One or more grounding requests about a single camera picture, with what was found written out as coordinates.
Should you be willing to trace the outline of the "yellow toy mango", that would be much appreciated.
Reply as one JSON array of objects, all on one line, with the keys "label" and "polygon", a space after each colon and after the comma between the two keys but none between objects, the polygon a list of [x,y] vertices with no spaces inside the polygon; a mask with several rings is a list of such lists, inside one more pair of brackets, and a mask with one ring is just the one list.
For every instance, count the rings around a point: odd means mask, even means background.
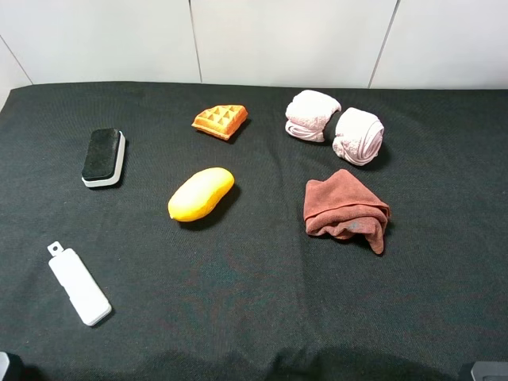
[{"label": "yellow toy mango", "polygon": [[234,185],[233,174],[211,167],[192,175],[170,198],[170,218],[191,222],[207,216]]}]

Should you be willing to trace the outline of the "grey object bottom right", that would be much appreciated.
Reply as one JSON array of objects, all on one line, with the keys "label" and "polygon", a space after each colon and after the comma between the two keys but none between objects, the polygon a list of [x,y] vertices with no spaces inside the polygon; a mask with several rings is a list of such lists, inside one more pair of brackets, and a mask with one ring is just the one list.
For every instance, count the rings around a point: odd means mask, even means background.
[{"label": "grey object bottom right", "polygon": [[508,381],[508,363],[477,361],[471,368],[473,381]]}]

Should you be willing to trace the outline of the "orange toy waffle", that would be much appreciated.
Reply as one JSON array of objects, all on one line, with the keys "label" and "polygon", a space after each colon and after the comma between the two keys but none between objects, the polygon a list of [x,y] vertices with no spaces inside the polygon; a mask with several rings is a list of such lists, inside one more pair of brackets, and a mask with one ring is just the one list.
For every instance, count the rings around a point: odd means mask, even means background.
[{"label": "orange toy waffle", "polygon": [[248,111],[242,105],[218,105],[203,110],[191,124],[213,137],[228,140],[246,121]]}]

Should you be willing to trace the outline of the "brown crumpled cloth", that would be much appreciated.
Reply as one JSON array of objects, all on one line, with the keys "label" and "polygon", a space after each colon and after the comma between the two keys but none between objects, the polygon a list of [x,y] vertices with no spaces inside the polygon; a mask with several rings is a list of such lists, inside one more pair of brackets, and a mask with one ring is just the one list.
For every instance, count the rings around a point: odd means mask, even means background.
[{"label": "brown crumpled cloth", "polygon": [[306,184],[303,220],[310,236],[345,241],[360,234],[381,255],[390,217],[391,208],[345,169]]}]

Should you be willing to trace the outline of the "pink rolled towel left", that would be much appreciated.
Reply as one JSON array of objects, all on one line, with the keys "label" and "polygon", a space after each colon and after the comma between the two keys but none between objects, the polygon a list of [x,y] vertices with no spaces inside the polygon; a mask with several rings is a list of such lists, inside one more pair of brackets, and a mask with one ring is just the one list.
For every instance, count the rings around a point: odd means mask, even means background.
[{"label": "pink rolled towel left", "polygon": [[285,130],[297,139],[322,143],[326,124],[340,111],[341,104],[335,98],[315,90],[303,90],[287,106]]}]

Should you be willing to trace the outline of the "pink rolled towel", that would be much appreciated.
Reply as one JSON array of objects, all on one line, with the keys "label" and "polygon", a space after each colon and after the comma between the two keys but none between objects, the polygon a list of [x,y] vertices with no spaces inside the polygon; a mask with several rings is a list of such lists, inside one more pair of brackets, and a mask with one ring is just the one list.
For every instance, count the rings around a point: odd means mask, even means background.
[{"label": "pink rolled towel", "polygon": [[384,126],[376,115],[349,107],[338,119],[333,151],[353,165],[364,166],[377,157],[383,134]]},{"label": "pink rolled towel", "polygon": [[315,90],[303,90],[287,106],[285,130],[297,139],[322,143],[326,124],[340,111],[341,104],[335,98]]}]

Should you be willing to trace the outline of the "black table cloth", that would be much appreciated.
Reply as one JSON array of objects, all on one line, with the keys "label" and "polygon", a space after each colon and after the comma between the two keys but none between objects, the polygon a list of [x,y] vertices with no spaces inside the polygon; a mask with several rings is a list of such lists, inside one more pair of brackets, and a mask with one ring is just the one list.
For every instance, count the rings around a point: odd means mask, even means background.
[{"label": "black table cloth", "polygon": [[[391,208],[385,252],[309,237],[305,185],[347,168],[286,134],[293,88],[72,83],[1,112],[1,349],[31,380],[454,380],[507,358],[507,93],[332,90],[379,117],[351,173]],[[222,140],[191,124],[242,105]],[[119,182],[87,188],[90,135],[126,139]],[[171,196],[223,167],[205,217]],[[48,266],[72,248],[112,311],[85,325]]]}]

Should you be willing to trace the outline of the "pink rolled towel right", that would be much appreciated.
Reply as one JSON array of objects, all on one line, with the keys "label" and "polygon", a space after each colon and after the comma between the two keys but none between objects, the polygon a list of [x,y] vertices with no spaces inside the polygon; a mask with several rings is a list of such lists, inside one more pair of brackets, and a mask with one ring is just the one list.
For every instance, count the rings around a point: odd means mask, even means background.
[{"label": "pink rolled towel right", "polygon": [[364,166],[377,157],[383,134],[384,126],[376,115],[349,107],[338,119],[333,151],[353,165]]}]

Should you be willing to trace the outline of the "black white board eraser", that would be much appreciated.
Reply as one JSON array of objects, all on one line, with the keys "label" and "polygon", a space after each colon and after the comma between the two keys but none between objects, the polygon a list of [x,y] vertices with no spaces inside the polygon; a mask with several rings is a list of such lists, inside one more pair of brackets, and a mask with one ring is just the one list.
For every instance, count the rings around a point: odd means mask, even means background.
[{"label": "black white board eraser", "polygon": [[119,129],[96,129],[91,133],[81,174],[87,188],[109,187],[119,182],[125,146],[125,136]]}]

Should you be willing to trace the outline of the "white plastic case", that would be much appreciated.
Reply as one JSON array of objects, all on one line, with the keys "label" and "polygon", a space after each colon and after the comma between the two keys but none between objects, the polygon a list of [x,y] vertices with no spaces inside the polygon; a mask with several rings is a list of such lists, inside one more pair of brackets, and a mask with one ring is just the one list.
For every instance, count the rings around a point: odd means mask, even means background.
[{"label": "white plastic case", "polygon": [[48,252],[52,255],[48,266],[81,321],[90,327],[99,323],[112,311],[112,306],[79,255],[72,248],[63,248],[59,241],[50,244]]}]

